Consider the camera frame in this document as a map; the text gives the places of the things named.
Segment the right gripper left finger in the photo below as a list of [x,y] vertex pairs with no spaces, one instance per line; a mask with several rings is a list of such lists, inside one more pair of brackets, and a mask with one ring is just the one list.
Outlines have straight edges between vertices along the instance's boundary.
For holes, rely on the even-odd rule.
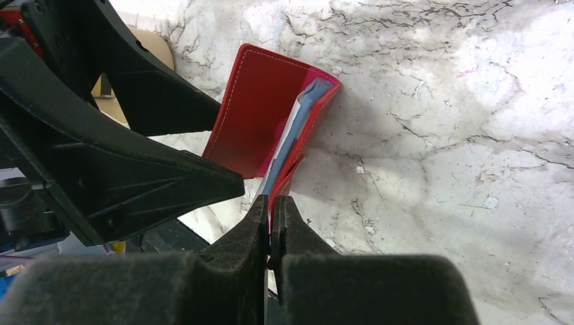
[[1,301],[2,324],[264,324],[268,198],[199,253],[38,259]]

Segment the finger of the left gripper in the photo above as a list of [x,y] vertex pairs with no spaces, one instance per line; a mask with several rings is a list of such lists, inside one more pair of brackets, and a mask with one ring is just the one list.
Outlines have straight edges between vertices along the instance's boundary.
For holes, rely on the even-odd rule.
[[110,1],[24,1],[22,15],[50,70],[80,98],[104,74],[130,128],[155,136],[210,131],[219,103],[162,63]]
[[126,240],[244,193],[240,174],[97,111],[21,38],[1,40],[1,154],[88,245]]

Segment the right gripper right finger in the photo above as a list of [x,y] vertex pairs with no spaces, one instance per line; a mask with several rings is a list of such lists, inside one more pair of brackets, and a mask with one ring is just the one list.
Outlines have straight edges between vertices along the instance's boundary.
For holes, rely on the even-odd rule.
[[458,268],[438,255],[343,255],[278,196],[271,264],[287,324],[478,324]]

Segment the beige oval tray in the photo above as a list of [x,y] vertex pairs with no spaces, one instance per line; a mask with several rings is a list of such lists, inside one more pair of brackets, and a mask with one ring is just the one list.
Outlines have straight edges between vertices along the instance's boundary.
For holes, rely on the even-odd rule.
[[[148,50],[149,54],[155,56],[167,68],[175,69],[172,51],[167,41],[160,35],[132,26],[129,30],[141,45]],[[136,100],[131,97],[132,95],[150,95],[153,91],[158,90],[159,86],[153,86],[150,75],[147,76],[143,72],[133,72],[120,77],[120,93],[115,92],[115,88],[113,88],[109,78],[102,74],[91,90],[91,94],[102,114],[129,128],[129,122],[123,112],[123,105],[128,104],[129,109],[134,110],[145,101]]]

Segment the red leather card holder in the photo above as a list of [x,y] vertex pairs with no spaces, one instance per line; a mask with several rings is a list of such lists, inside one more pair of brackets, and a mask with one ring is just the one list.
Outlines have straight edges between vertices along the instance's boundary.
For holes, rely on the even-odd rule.
[[239,47],[203,158],[244,179],[263,178],[269,210],[290,191],[292,176],[342,83],[331,74],[245,43]]

